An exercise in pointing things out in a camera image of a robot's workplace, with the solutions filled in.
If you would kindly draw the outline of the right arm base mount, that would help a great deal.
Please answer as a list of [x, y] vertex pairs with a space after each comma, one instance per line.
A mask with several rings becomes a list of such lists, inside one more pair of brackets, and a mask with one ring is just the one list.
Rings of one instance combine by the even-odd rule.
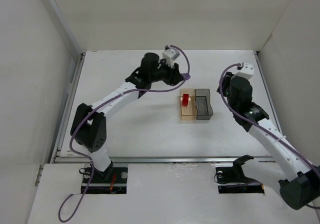
[[232, 163], [215, 165], [214, 181], [218, 184], [219, 194], [264, 194], [264, 186], [253, 178], [246, 177], [243, 165], [254, 160], [250, 155], [244, 155]]

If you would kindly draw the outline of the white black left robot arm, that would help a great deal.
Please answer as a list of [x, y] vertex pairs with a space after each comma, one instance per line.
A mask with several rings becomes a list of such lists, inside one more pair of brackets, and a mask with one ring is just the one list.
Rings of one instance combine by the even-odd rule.
[[93, 174], [103, 180], [112, 174], [113, 162], [106, 149], [107, 121], [121, 108], [150, 92], [152, 83], [162, 81], [174, 90], [186, 80], [176, 63], [179, 55], [176, 48], [164, 50], [161, 56], [146, 53], [140, 66], [115, 91], [93, 104], [82, 103], [77, 107], [70, 133], [72, 141], [88, 150]]

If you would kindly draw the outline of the red lego brick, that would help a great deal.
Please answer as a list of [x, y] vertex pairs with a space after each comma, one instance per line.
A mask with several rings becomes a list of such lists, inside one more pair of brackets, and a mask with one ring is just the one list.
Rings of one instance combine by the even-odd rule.
[[185, 107], [188, 106], [190, 100], [190, 95], [187, 93], [183, 93], [181, 97], [181, 105]]

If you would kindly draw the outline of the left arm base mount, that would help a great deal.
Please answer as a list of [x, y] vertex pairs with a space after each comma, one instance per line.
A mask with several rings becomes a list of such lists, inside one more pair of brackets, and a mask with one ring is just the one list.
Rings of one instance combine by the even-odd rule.
[[86, 194], [126, 194], [127, 172], [127, 167], [114, 167], [105, 178], [95, 170]]

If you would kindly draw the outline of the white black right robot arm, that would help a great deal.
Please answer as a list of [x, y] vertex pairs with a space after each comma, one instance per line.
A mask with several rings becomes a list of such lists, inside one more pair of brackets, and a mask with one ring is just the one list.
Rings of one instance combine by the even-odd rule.
[[246, 154], [222, 170], [222, 183], [258, 181], [273, 189], [292, 209], [309, 206], [320, 196], [320, 168], [294, 149], [276, 129], [265, 110], [252, 101], [250, 77], [250, 74], [240, 72], [224, 72], [217, 92], [236, 123], [264, 147], [279, 165], [279, 170], [263, 167]]

